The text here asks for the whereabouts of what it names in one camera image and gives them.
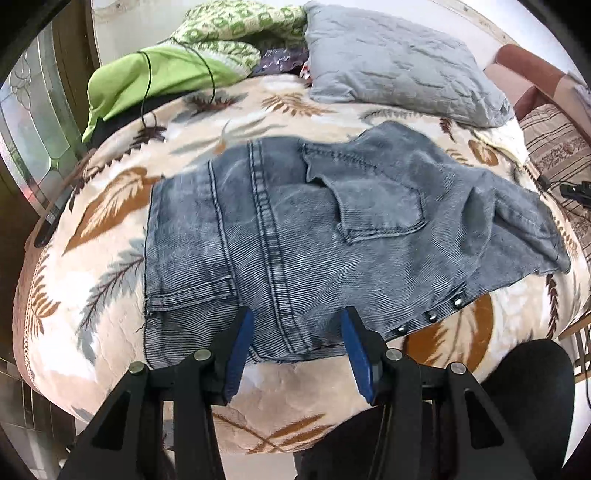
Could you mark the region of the grey denim pants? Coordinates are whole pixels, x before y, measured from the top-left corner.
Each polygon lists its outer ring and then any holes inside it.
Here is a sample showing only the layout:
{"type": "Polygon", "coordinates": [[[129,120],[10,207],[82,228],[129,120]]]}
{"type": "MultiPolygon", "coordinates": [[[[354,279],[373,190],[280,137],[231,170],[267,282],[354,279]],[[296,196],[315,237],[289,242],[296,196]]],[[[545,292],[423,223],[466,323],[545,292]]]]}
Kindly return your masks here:
{"type": "Polygon", "coordinates": [[[570,260],[540,197],[396,122],[346,143],[266,137],[153,186],[144,347],[154,368],[211,345],[242,306],[249,361],[344,353],[353,306],[392,340],[570,260]]]}

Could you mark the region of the leaf pattern bed blanket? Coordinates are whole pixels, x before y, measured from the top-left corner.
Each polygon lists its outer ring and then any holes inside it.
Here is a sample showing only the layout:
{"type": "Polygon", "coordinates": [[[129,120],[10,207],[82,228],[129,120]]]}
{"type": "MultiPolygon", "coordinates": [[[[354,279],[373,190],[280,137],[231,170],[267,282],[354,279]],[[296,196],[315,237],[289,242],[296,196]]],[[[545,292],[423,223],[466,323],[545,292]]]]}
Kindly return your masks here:
{"type": "MultiPolygon", "coordinates": [[[[231,146],[293,134],[342,141],[384,121],[406,125],[459,163],[483,167],[535,190],[517,120],[489,130],[397,107],[318,104],[303,80],[274,75],[216,93],[194,92],[134,120],[106,140],[78,174],[81,193],[66,206],[48,245],[28,240],[13,309],[15,357],[23,378],[85,422],[134,360],[146,361],[143,243],[157,180],[211,160],[231,146]]],[[[530,275],[484,295],[434,326],[388,343],[420,363],[461,361],[483,380],[518,343],[557,338],[583,314],[590,271],[583,246],[557,204],[544,195],[571,259],[568,274],[530,275]]],[[[343,357],[296,365],[247,366],[238,395],[215,407],[222,452],[295,452],[369,408],[343,357]]]]}

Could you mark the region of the black phone on bed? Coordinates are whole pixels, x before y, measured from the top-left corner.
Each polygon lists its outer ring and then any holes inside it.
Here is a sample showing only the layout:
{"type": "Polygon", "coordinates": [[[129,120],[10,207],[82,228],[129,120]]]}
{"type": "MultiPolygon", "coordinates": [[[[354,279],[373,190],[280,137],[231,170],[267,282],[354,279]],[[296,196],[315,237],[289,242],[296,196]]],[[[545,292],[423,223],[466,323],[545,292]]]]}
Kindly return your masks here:
{"type": "Polygon", "coordinates": [[[41,214],[31,232],[31,245],[33,247],[43,248],[48,245],[58,226],[71,192],[72,187],[67,184],[57,195],[56,199],[52,200],[41,214]]]}

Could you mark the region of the brown striped pillow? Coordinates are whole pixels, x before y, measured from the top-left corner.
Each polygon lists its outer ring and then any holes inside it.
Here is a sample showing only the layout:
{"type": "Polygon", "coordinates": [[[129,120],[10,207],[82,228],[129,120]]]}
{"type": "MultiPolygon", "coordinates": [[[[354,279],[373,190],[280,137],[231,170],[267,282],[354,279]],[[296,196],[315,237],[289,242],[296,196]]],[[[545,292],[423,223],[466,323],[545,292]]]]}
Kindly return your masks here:
{"type": "Polygon", "coordinates": [[[564,198],[560,187],[590,181],[590,145],[571,120],[555,105],[544,104],[520,122],[529,157],[550,186],[549,192],[571,224],[585,259],[590,261],[590,212],[564,198]]]}

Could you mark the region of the purple patterned cloth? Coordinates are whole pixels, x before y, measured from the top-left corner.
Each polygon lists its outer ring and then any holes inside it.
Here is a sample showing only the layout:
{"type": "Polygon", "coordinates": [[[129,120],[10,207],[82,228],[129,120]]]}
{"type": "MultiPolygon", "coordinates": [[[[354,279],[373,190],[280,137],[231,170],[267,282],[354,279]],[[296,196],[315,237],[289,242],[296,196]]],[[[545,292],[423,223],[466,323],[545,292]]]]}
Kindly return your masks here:
{"type": "Polygon", "coordinates": [[[266,50],[260,58],[256,68],[252,70],[250,76],[264,76],[277,74],[301,73],[304,63],[308,61],[308,48],[276,48],[266,50]]]}

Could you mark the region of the grey quilted pillow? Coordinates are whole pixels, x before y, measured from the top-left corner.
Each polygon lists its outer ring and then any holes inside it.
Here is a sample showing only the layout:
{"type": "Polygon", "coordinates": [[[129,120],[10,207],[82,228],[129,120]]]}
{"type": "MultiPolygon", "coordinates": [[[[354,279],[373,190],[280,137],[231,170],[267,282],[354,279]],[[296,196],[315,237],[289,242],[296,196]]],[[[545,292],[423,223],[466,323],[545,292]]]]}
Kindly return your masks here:
{"type": "Polygon", "coordinates": [[[497,128],[515,116],[467,45],[379,12],[308,2],[311,99],[365,102],[497,128]]]}

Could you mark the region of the green checkered quilt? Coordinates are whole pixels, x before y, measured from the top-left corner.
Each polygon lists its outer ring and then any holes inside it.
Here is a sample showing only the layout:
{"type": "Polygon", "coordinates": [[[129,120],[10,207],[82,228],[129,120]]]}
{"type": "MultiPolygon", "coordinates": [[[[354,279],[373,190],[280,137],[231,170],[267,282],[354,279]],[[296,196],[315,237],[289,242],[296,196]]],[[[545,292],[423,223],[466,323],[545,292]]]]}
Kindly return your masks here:
{"type": "Polygon", "coordinates": [[[224,87],[248,78],[266,50],[304,44],[307,15],[297,5],[204,1],[160,42],[108,62],[87,84],[89,142],[100,122],[153,97],[224,87]]]}

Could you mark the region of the wooden glass door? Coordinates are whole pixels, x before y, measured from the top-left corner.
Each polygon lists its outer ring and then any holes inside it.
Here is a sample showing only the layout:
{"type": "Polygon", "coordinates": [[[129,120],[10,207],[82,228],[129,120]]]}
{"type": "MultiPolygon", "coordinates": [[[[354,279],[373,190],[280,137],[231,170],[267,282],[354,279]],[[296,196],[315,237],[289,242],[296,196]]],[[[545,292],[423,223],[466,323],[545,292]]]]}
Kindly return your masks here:
{"type": "Polygon", "coordinates": [[[45,1],[1,56],[1,159],[22,196],[50,220],[86,155],[87,83],[99,60],[89,1],[45,1]]]}

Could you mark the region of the pink brown headboard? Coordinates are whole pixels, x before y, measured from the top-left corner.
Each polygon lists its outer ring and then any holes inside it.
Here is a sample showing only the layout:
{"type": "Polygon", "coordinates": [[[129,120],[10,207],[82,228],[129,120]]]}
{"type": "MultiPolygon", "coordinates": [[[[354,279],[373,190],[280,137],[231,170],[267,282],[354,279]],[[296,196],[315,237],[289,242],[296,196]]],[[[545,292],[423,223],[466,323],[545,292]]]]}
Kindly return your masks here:
{"type": "Polygon", "coordinates": [[[499,49],[484,73],[505,93],[518,120],[541,105],[553,104],[590,134],[590,88],[574,73],[512,44],[499,49]]]}

